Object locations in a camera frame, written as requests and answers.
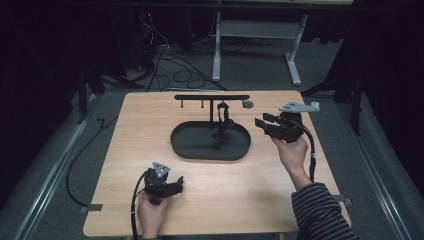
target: gray carpet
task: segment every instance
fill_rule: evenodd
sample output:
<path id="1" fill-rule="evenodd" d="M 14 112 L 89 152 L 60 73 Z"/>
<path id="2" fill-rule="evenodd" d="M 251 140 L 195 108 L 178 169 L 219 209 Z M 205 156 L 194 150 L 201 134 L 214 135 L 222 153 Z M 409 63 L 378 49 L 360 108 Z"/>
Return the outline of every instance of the gray carpet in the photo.
<path id="1" fill-rule="evenodd" d="M 283 53 L 290 49 L 289 42 L 252 39 L 249 40 L 245 48 L 234 52 L 240 46 L 239 43 L 234 42 L 226 43 L 224 46 L 226 51 L 222 54 L 220 84 L 227 90 L 295 89 L 304 91 L 325 79 L 340 43 L 321 45 L 312 42 L 301 44 L 296 56 L 296 64 L 302 80 L 300 87 L 292 86 L 288 69 L 282 58 Z M 191 52 L 172 47 L 169 53 L 184 58 L 195 65 L 204 75 L 208 77 L 212 75 L 213 49 L 209 48 L 208 45 L 193 48 Z M 162 57 L 171 61 L 178 61 L 178 59 L 168 55 Z M 168 82 L 167 77 L 164 76 L 172 79 L 173 74 L 181 70 L 184 70 L 184 68 L 175 63 L 160 61 L 157 72 L 159 81 L 155 79 L 152 82 L 151 90 L 157 91 L 158 88 L 163 88 Z M 129 75 L 136 76 L 137 73 L 129 70 Z M 187 77 L 187 72 L 175 75 L 175 79 L 179 81 L 184 81 Z M 200 83 L 202 82 L 195 81 L 187 85 L 187 82 L 176 83 L 171 81 L 167 87 L 174 90 L 176 88 L 185 89 Z M 83 147 L 100 130 L 100 122 L 97 119 L 104 118 L 108 122 L 118 116 L 125 94 L 135 91 L 122 86 L 106 86 L 106 93 L 99 96 L 99 104 L 87 120 L 87 126 L 78 138 L 70 156 L 71 160 L 78 156 Z M 216 85 L 208 82 L 201 88 L 219 89 Z M 332 102 L 331 94 L 331 92 L 320 93 L 320 95 L 305 98 L 305 102 L 320 102 L 321 111 L 310 115 L 339 190 L 341 194 L 353 202 L 352 205 L 347 206 L 353 230 L 362 239 L 397 239 L 370 184 L 361 155 L 349 132 L 349 126 L 345 124 L 340 113 L 340 106 Z M 408 227 L 411 238 L 420 239 L 424 236 L 424 226 L 420 221 L 424 217 L 422 198 L 397 160 L 387 142 L 384 131 L 373 117 L 366 96 L 364 96 L 362 105 L 361 139 L 367 146 L 374 164 L 380 171 L 381 178 L 400 210 L 400 215 Z M 77 128 L 75 124 L 77 117 L 78 111 L 75 108 L 67 121 L 62 124 L 39 153 L 31 168 L 3 207 L 0 213 L 0 239 L 13 239 L 15 236 L 47 175 L 55 166 Z M 76 158 L 75 165 L 72 168 L 70 175 L 71 191 L 77 199 L 84 203 L 89 203 L 94 193 L 113 129 L 114 124 L 111 124 L 110 128 L 103 130 Z M 57 189 L 55 189 L 43 217 L 33 232 L 33 239 L 88 239 L 82 232 L 86 214 L 80 213 L 79 205 L 68 196 L 65 179 L 66 176 L 63 176 Z M 288 234 L 286 239 L 294 239 L 295 236 L 296 234 Z"/>

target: wooden table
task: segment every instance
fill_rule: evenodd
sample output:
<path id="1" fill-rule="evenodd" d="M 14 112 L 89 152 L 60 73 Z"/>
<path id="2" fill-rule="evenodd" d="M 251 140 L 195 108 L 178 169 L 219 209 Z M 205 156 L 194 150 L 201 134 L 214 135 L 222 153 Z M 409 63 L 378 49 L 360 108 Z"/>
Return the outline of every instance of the wooden table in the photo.
<path id="1" fill-rule="evenodd" d="M 224 4 L 227 0 L 218 0 Z M 289 4 L 309 4 L 309 5 L 351 5 L 353 0 L 236 0 L 231 2 L 251 2 L 257 4 L 265 3 L 289 3 Z M 306 27 L 307 14 L 299 16 L 297 22 L 274 22 L 274 21 L 247 21 L 247 20 L 225 20 L 221 13 L 216 14 L 215 27 L 215 53 L 213 61 L 212 79 L 221 80 L 221 37 L 260 37 L 260 38 L 282 38 L 293 40 L 290 52 L 285 53 L 285 60 L 290 72 L 293 85 L 300 86 L 301 80 L 297 71 L 294 58 L 296 56 L 303 31 Z"/>
<path id="2" fill-rule="evenodd" d="M 250 95 L 254 103 L 251 109 L 243 108 L 241 101 L 226 102 L 230 106 L 230 118 L 250 133 L 248 153 L 233 162 L 183 159 L 176 155 L 170 143 L 174 128 L 186 121 L 209 120 L 208 104 L 201 108 L 200 101 L 184 101 L 181 108 L 180 101 L 174 99 L 178 94 Z M 169 183 L 184 176 L 184 191 L 173 197 L 160 234 L 297 231 L 291 204 L 291 193 L 295 191 L 293 184 L 278 158 L 277 148 L 254 124 L 254 118 L 261 119 L 262 113 L 279 114 L 278 108 L 291 100 L 303 103 L 297 91 L 128 94 L 92 200 L 92 204 L 101 204 L 102 209 L 88 213 L 85 235 L 132 234 L 132 194 L 138 178 L 152 167 L 152 162 L 171 168 Z M 315 140 L 315 181 L 325 183 L 333 195 L 338 195 L 311 119 L 308 113 L 302 113 L 302 117 Z M 305 160 L 305 168 L 308 167 L 309 158 Z M 342 209 L 343 216 L 350 222 L 343 204 Z"/>

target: black wire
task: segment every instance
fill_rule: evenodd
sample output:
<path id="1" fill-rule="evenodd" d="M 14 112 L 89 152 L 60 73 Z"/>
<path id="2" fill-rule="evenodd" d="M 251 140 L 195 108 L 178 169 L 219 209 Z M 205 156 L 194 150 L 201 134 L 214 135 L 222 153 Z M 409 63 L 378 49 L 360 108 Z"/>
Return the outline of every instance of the black wire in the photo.
<path id="1" fill-rule="evenodd" d="M 140 178 L 138 179 L 137 184 L 135 185 L 133 197 L 132 197 L 132 200 L 131 200 L 131 227 L 132 227 L 132 232 L 133 232 L 133 239 L 138 239 L 137 224 L 135 222 L 135 199 L 137 198 L 137 195 L 142 191 L 141 190 L 137 193 L 138 186 L 140 185 L 140 182 L 144 178 L 145 175 L 146 175 L 146 172 L 141 174 Z"/>
<path id="2" fill-rule="evenodd" d="M 191 86 L 193 83 L 198 81 L 201 81 L 200 85 Z M 186 85 L 189 89 L 199 89 L 205 85 L 205 81 L 202 79 L 194 79 L 194 80 L 190 80 Z"/>
<path id="3" fill-rule="evenodd" d="M 136 196 L 138 196 L 142 191 L 144 191 L 144 188 L 137 192 Z"/>
<path id="4" fill-rule="evenodd" d="M 195 66 L 193 66 L 191 63 L 189 63 L 188 61 L 186 61 L 185 59 L 183 59 L 183 58 L 181 58 L 181 57 L 178 57 L 178 56 L 176 56 L 176 55 L 173 55 L 173 54 L 163 54 L 164 56 L 172 56 L 173 58 L 176 58 L 176 59 L 179 59 L 179 60 L 181 60 L 181 61 L 183 61 L 184 63 L 186 63 L 186 64 L 188 64 L 190 67 L 192 67 L 200 76 L 202 76 L 203 77 L 203 79 L 205 80 L 205 81 L 207 81 L 207 82 L 209 82 L 209 83 L 212 83 L 213 85 L 215 85 L 215 86 L 217 86 L 217 87 L 219 87 L 219 88 L 221 88 L 222 90 L 224 90 L 224 91 L 227 91 L 227 89 L 224 87 L 224 86 L 222 86 L 222 85 L 220 85 L 220 84 L 218 84 L 218 83 L 216 83 L 216 82 L 214 82 L 214 81 L 212 81 L 212 80 L 210 80 L 208 77 L 206 77 L 199 69 L 197 69 Z"/>
<path id="5" fill-rule="evenodd" d="M 253 38 L 248 38 L 247 43 L 252 44 L 252 45 L 257 45 L 257 46 L 272 46 L 272 45 L 278 44 L 279 42 L 281 42 L 283 40 L 281 38 L 275 38 L 272 41 L 270 41 L 269 43 L 260 43 L 260 42 L 249 41 L 250 39 L 253 39 Z"/>
<path id="6" fill-rule="evenodd" d="M 194 48 L 197 48 L 197 49 L 200 49 L 200 50 L 209 50 L 209 49 L 213 49 L 213 48 L 215 48 L 215 43 L 212 43 L 212 42 L 210 42 L 211 40 L 213 40 L 214 38 L 211 38 L 211 39 L 209 39 L 209 40 L 207 40 L 207 41 L 205 41 L 205 42 L 202 42 L 202 43 L 197 43 L 197 44 L 193 44 L 193 45 L 191 45 L 192 47 L 194 47 Z"/>
<path id="7" fill-rule="evenodd" d="M 188 73 L 189 77 L 187 79 L 179 80 L 180 78 L 177 78 L 177 75 L 180 75 L 181 73 Z M 177 83 L 185 83 L 185 82 L 188 82 L 192 78 L 193 78 L 193 72 L 190 71 L 189 69 L 175 72 L 172 75 L 172 80 L 174 80 L 174 82 L 177 82 Z"/>
<path id="8" fill-rule="evenodd" d="M 137 78 L 135 78 L 135 79 L 133 79 L 133 80 L 130 80 L 130 82 L 135 83 L 135 82 L 139 82 L 139 81 L 141 81 L 141 80 L 144 80 L 144 79 L 146 79 L 149 75 L 151 75 L 151 74 L 153 73 L 153 71 L 154 71 L 154 70 L 155 70 L 155 64 L 153 63 L 153 60 L 150 60 L 150 61 L 149 61 L 149 66 L 148 66 L 148 68 L 147 68 L 146 72 L 144 72 L 141 76 L 139 76 L 139 77 L 137 77 Z"/>
<path id="9" fill-rule="evenodd" d="M 296 125 L 297 127 L 301 128 L 303 132 L 308 136 L 309 143 L 311 144 L 311 161 L 309 163 L 309 179 L 311 182 L 314 182 L 314 176 L 315 176 L 315 166 L 316 166 L 316 153 L 315 153 L 315 142 L 314 138 L 312 137 L 311 132 L 309 129 L 304 126 L 303 124 L 299 124 L 291 119 L 285 119 L 292 124 Z"/>
<path id="10" fill-rule="evenodd" d="M 232 43 L 229 41 L 231 38 L 227 37 L 227 38 L 224 38 L 224 39 L 225 39 L 225 40 L 227 40 L 227 42 L 228 42 L 230 45 L 234 45 L 234 44 L 232 44 Z M 247 40 L 246 40 L 245 38 L 241 39 L 240 41 L 242 42 L 241 47 L 239 47 L 239 48 L 237 48 L 237 49 L 235 49 L 235 50 L 228 50 L 228 49 L 225 49 L 225 47 L 223 47 L 222 45 L 221 45 L 221 49 L 222 49 L 223 51 L 225 51 L 225 52 L 232 52 L 232 53 L 238 52 L 238 51 L 242 50 L 243 48 L 245 48 L 245 47 L 246 47 L 246 43 L 247 43 Z"/>
<path id="11" fill-rule="evenodd" d="M 161 60 L 161 56 L 162 56 L 162 54 L 163 54 L 163 51 L 164 51 L 164 50 L 162 50 L 162 52 L 159 54 L 159 57 L 158 57 L 158 59 L 157 59 L 157 61 L 156 61 L 156 68 L 155 68 L 155 71 L 154 71 L 154 73 L 153 73 L 152 78 L 150 79 L 149 85 L 148 85 L 148 86 L 147 86 L 147 88 L 146 88 L 146 92 L 150 91 L 150 88 L 152 87 L 153 80 L 155 79 L 156 74 L 157 74 L 158 69 L 159 69 L 159 61 Z"/>
<path id="12" fill-rule="evenodd" d="M 88 204 L 83 203 L 81 201 L 79 201 L 76 197 L 74 197 L 74 195 L 71 192 L 71 189 L 69 187 L 69 178 L 71 175 L 71 171 L 72 171 L 72 167 L 74 166 L 76 160 L 78 159 L 78 157 L 84 152 L 84 150 L 91 144 L 91 142 L 93 142 L 93 140 L 99 136 L 99 134 L 106 128 L 109 127 L 109 125 L 114 122 L 116 119 L 118 119 L 118 116 L 114 117 L 112 120 L 110 120 L 105 126 L 103 126 L 103 128 L 101 128 L 88 142 L 87 144 L 84 145 L 84 147 L 78 152 L 78 154 L 75 156 L 75 158 L 72 160 L 71 164 L 69 165 L 67 174 L 66 174 L 66 191 L 68 192 L 69 197 L 78 205 L 82 206 L 82 207 L 88 207 Z"/>
<path id="13" fill-rule="evenodd" d="M 132 82 L 132 81 L 126 79 L 125 77 L 115 75 L 115 74 L 107 71 L 106 69 L 103 69 L 102 67 L 100 67 L 100 66 L 98 66 L 96 64 L 91 64 L 91 66 L 93 66 L 94 69 L 97 70 L 97 71 L 99 71 L 101 74 L 106 74 L 106 75 L 112 77 L 114 80 L 118 81 L 119 83 L 124 84 L 124 85 L 126 85 L 128 87 L 131 87 L 131 88 L 144 88 L 144 85 L 138 85 L 135 82 Z M 150 74 L 151 74 L 150 72 L 146 72 L 145 73 L 146 77 L 148 75 L 150 75 Z"/>
<path id="14" fill-rule="evenodd" d="M 163 87 L 161 87 L 160 85 L 160 77 L 166 78 L 168 80 L 168 82 Z M 169 84 L 171 84 L 171 79 L 166 75 L 156 75 L 156 79 L 158 81 L 159 92 L 162 92 L 162 90 L 164 90 Z"/>

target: hand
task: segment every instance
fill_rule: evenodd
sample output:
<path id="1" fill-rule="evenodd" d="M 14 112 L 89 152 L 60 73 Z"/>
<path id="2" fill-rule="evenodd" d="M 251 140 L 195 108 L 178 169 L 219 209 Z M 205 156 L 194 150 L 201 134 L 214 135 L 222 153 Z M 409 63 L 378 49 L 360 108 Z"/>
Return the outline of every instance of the hand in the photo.
<path id="1" fill-rule="evenodd" d="M 142 238 L 157 238 L 165 219 L 171 197 L 163 198 L 159 205 L 150 203 L 150 197 L 144 191 L 138 197 L 137 216 L 143 231 Z"/>
<path id="2" fill-rule="evenodd" d="M 277 146 L 280 161 L 289 173 L 296 190 L 299 191 L 311 184 L 312 182 L 303 168 L 306 151 L 308 150 L 306 141 L 302 137 L 292 143 L 286 143 L 276 138 L 271 138 L 271 140 Z"/>

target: forearm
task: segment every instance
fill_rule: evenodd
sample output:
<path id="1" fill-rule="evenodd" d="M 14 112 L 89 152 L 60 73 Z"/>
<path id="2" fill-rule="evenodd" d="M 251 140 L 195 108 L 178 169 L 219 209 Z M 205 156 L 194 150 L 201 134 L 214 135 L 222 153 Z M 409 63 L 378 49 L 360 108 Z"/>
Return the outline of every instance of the forearm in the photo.
<path id="1" fill-rule="evenodd" d="M 296 191 L 300 191 L 302 188 L 312 183 L 303 168 L 286 168 L 286 170 L 289 173 Z"/>
<path id="2" fill-rule="evenodd" d="M 359 239 L 324 184 L 309 184 L 293 193 L 292 203 L 303 239 Z"/>
<path id="3" fill-rule="evenodd" d="M 141 237 L 138 240 L 160 240 L 159 238 L 145 238 L 145 237 Z"/>
<path id="4" fill-rule="evenodd" d="M 159 239 L 159 237 L 158 237 L 158 234 L 157 233 L 148 233 L 148 232 L 143 232 L 143 234 L 142 234 L 142 237 L 141 237 L 141 239 L 142 240 L 153 240 L 153 239 Z"/>

